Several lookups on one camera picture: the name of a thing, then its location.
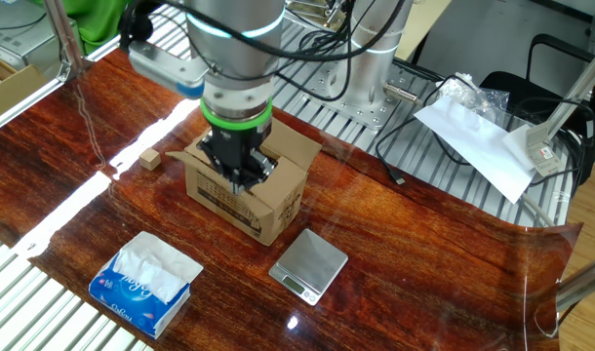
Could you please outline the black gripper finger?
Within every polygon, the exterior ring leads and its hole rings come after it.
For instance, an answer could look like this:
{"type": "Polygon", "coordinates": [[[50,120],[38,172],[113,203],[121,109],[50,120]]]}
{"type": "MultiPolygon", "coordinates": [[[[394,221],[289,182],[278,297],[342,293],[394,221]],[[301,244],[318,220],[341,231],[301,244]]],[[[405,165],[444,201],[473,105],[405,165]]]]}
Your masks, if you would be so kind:
{"type": "Polygon", "coordinates": [[[215,136],[204,136],[198,143],[198,148],[207,155],[216,172],[228,181],[230,191],[238,194],[239,159],[236,151],[230,148],[227,141],[222,141],[215,136]]]}
{"type": "Polygon", "coordinates": [[[277,166],[277,161],[259,150],[246,150],[238,153],[240,166],[238,192],[244,192],[265,182],[277,166]]]}

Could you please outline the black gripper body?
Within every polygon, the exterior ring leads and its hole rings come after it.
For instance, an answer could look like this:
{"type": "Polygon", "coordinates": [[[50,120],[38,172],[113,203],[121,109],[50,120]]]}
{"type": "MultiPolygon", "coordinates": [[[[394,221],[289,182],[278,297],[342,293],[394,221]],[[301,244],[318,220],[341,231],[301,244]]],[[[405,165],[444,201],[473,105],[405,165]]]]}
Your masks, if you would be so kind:
{"type": "Polygon", "coordinates": [[[210,149],[224,165],[242,165],[252,149],[258,149],[271,133],[271,126],[228,130],[212,126],[210,149]]]}

